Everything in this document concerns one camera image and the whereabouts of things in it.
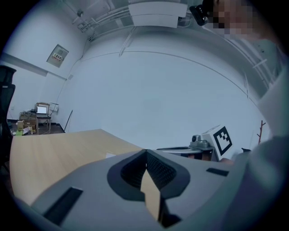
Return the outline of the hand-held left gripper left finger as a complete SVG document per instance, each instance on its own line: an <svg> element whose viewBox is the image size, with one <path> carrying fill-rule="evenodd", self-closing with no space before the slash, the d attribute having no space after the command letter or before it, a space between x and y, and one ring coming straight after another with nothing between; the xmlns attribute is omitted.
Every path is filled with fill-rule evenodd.
<svg viewBox="0 0 289 231"><path fill-rule="evenodd" d="M157 231L141 192L145 151L77 168L46 189L32 208L62 231Z"/></svg>

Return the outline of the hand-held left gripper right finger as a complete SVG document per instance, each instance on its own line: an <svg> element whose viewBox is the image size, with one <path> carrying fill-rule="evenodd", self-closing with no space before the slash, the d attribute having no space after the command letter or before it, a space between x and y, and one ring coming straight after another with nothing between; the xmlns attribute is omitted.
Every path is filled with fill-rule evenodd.
<svg viewBox="0 0 289 231"><path fill-rule="evenodd" d="M244 153L232 165L157 150L146 150L146 158L147 171L160 191L162 221L146 221L147 228L225 228L244 173Z"/></svg>

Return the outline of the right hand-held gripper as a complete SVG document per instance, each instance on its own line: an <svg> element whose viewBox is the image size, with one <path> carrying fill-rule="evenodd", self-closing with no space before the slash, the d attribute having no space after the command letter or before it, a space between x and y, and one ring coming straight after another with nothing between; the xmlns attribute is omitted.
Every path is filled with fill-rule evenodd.
<svg viewBox="0 0 289 231"><path fill-rule="evenodd" d="M193 135L190 146L203 151L212 150L211 160L219 162L226 157L228 152L232 149L233 143L229 133L224 125L217 125L201 135ZM191 155L192 149L190 147L170 147L158 148L158 151L171 153L174 155Z"/></svg>

